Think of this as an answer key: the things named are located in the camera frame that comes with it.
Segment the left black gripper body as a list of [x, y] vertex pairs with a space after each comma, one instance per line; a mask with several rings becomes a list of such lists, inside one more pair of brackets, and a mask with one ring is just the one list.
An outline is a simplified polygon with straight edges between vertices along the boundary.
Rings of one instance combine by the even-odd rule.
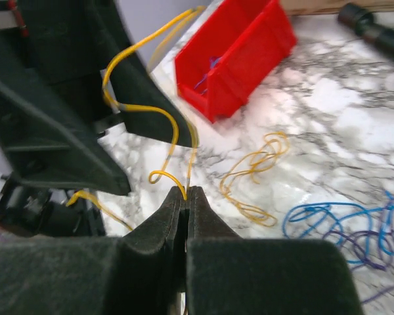
[[111, 57], [93, 14], [104, 9], [117, 13], [113, 1], [0, 1], [0, 36], [95, 131], [121, 123], [102, 99]]

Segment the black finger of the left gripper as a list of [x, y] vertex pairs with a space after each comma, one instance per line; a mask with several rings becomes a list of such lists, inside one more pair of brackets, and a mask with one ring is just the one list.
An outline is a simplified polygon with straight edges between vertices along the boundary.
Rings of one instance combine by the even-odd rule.
[[[113, 1], [91, 2], [91, 32], [102, 69], [107, 67], [113, 57], [132, 45]], [[152, 106], [169, 113], [179, 128], [177, 144], [184, 147], [192, 146], [192, 137], [185, 117], [159, 90], [137, 53], [132, 53], [115, 67], [109, 83], [118, 102]], [[129, 133], [166, 143], [171, 142], [171, 122], [161, 113], [122, 112], [121, 118]]]
[[131, 190], [94, 132], [34, 75], [0, 75], [0, 147], [28, 186], [115, 195]]

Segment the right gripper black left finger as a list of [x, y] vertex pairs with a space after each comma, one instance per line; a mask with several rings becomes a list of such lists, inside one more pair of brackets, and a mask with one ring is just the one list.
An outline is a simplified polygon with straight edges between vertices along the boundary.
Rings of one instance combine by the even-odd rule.
[[172, 187], [160, 207], [123, 238], [128, 314], [180, 314], [185, 275], [185, 204]]

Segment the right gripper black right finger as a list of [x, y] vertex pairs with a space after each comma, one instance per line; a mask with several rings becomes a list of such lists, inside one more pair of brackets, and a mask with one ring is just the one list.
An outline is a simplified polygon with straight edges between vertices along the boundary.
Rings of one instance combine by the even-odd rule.
[[204, 189], [193, 186], [185, 202], [186, 308], [189, 314], [221, 314], [227, 284], [227, 246], [242, 238], [211, 208]]

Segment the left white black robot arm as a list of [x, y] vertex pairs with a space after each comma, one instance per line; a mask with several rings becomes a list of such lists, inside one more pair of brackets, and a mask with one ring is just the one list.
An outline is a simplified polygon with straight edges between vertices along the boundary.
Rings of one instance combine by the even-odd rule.
[[114, 1], [0, 1], [0, 149], [10, 165], [0, 192], [0, 226], [19, 236], [102, 236], [96, 207], [60, 196], [100, 190], [127, 195], [125, 172], [99, 144], [119, 123], [128, 132], [192, 145], [188, 123], [151, 79], [136, 54], [121, 61], [109, 88], [101, 72], [131, 44]]

